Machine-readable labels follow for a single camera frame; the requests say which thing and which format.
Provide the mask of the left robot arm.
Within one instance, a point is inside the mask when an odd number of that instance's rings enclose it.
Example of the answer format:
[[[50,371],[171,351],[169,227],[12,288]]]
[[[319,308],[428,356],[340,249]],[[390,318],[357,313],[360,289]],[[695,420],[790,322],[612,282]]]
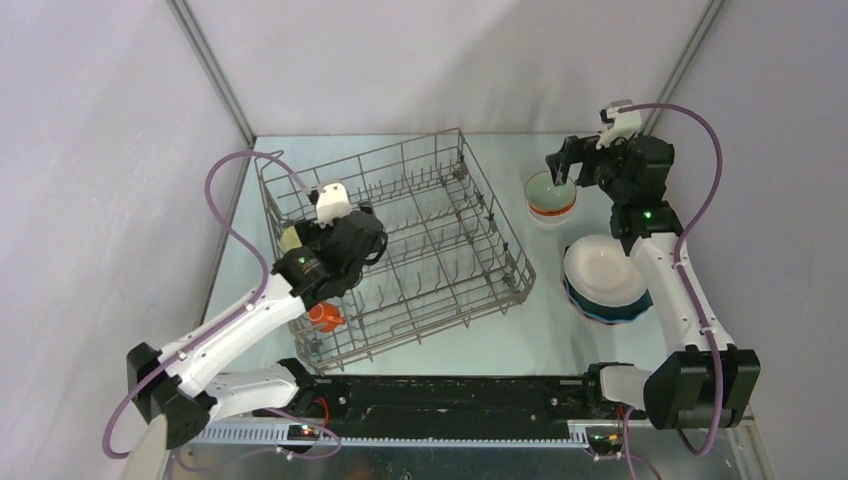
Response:
[[[352,290],[384,254],[388,234],[369,203],[316,213],[289,227],[297,244],[273,265],[262,262],[260,283],[211,322],[160,349],[142,342],[128,352],[128,400],[146,422],[164,419],[165,449],[226,417],[266,408],[299,417],[314,408],[316,390],[295,361],[234,379],[224,369],[276,328]]]

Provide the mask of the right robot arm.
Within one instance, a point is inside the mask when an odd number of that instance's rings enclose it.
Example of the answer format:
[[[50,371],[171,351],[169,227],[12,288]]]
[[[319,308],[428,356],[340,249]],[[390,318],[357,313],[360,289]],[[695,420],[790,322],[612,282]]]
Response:
[[[683,226],[665,199],[671,144],[651,136],[566,138],[546,162],[555,184],[578,165],[579,187],[598,187],[612,202],[608,234],[567,246],[563,284],[570,302],[600,323],[626,324],[653,310],[666,359],[652,371],[596,364],[581,392],[585,411],[606,418],[621,404],[644,412],[660,430],[731,428],[743,418],[761,364],[737,347],[696,278]]]

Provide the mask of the orange bowl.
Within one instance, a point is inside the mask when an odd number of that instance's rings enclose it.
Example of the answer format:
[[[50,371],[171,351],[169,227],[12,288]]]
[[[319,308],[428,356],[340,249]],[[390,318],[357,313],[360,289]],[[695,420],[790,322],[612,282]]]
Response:
[[[576,205],[576,203],[572,202],[572,203],[570,203],[570,204],[568,204],[568,205],[566,205],[562,208],[546,210],[546,209],[539,208],[539,207],[537,207],[537,206],[535,206],[531,203],[528,203],[527,208],[528,208],[528,210],[531,214],[533,214],[537,217],[555,218],[555,217],[564,217],[564,216],[569,215],[570,212],[574,209],[575,205]]]

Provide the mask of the white ribbed bowl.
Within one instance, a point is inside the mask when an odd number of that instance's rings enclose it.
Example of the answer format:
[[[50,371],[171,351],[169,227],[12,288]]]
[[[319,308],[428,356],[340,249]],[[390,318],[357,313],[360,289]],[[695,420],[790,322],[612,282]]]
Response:
[[[566,225],[571,218],[569,213],[548,216],[541,215],[533,210],[529,210],[528,215],[537,227],[546,230],[561,228]]]

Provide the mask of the pale green cup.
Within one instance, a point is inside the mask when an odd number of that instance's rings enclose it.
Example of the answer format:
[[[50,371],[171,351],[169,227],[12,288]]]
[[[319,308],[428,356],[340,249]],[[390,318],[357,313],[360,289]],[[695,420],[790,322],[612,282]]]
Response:
[[[576,201],[577,187],[568,177],[564,185],[555,185],[549,173],[539,172],[531,176],[524,185],[527,203],[552,210]]]

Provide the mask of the white plate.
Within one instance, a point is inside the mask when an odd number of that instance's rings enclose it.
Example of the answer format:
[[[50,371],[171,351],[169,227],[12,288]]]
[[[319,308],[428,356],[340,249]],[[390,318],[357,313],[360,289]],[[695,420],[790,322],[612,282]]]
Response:
[[[584,310],[651,305],[641,274],[610,235],[584,236],[566,247],[563,278],[570,296]]]

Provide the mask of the grey wire dish rack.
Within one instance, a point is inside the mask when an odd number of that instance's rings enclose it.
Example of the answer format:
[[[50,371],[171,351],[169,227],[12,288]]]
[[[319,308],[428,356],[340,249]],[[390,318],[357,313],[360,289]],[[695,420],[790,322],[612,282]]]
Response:
[[[524,375],[536,370],[521,328],[535,272],[465,135],[265,137],[256,166],[270,234],[314,210],[287,176],[338,180],[369,203],[388,247],[336,306],[343,323],[298,318],[273,342],[329,373]]]

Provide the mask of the yellow mug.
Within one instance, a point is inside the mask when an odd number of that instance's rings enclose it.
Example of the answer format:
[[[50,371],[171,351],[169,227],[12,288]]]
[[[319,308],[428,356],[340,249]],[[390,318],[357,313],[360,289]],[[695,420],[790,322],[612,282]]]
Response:
[[[283,253],[287,253],[293,249],[303,246],[297,228],[295,226],[286,227],[279,238],[279,246]]]

